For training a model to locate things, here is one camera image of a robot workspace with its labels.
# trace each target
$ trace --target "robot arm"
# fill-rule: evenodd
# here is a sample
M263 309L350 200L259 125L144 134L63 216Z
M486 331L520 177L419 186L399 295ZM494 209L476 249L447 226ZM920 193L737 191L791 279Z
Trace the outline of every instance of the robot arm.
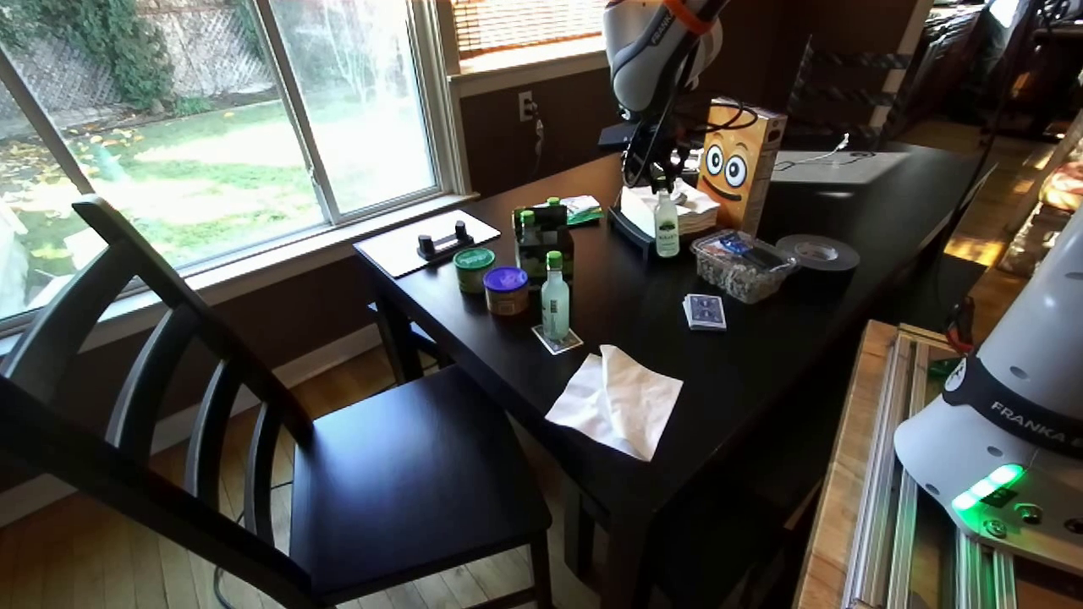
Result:
M719 52L726 0L608 0L605 60L621 125L602 133L602 147L624 148L624 182L672 186L687 148L671 125L671 101L696 89L699 70Z

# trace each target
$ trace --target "cardboard box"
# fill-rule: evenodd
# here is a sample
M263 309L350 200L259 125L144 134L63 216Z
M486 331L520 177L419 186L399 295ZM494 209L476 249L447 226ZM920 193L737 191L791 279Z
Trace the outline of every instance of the cardboard box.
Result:
M710 99L696 191L718 203L718 222L754 233L764 212L786 115Z

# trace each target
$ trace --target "small card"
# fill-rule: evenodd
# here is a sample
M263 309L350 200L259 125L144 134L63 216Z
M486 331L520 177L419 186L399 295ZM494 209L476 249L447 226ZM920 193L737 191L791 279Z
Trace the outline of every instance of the small card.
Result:
M681 300L687 327L724 331L724 300L719 295L687 295Z
M547 354L561 354L561 353L580 350L580 337L574 331L569 331L565 343L547 343L540 325L531 325L531 331L546 345Z

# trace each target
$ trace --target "window sill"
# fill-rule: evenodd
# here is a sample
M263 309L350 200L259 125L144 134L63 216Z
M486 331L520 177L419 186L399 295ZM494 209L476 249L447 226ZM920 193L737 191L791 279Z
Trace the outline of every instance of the window sill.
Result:
M500 52L459 60L459 76L450 76L450 86L459 99L520 89L535 81L556 81L569 76L602 70L605 46L602 37L565 42L523 52Z
M186 275L186 284L192 291L200 291L200 297L206 306L222 306L239 295L259 291L266 284L306 275L315 266L348 262L354 242L373 236L389 226L399 226L399 222L410 222L410 219L419 219L419 216L430 216L430 212L444 212L450 207L459 207L464 200L470 200L470 196L438 196L433 203L419 203L419 207L384 212L384 216L375 216L365 222L350 222L340 231L316 231L312 236L239 256L233 263ZM120 297L104 313L101 327L89 337L83 350L97 350L97 345L112 345L127 336L139 336L139 331L152 327L154 318L157 318L157 297L152 297L152 295ZM16 336L19 331L0 337L0 354L6 354L16 345Z

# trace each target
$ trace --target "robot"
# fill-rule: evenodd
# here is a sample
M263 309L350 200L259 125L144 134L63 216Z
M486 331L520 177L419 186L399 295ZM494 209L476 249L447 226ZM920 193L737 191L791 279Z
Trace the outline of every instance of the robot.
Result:
M993 549L1083 574L1083 212L941 397L892 433L902 469Z
M719 52L718 13L726 0L608 0L602 37L621 125L602 147L621 147L624 186L672 191L687 147L671 104Z

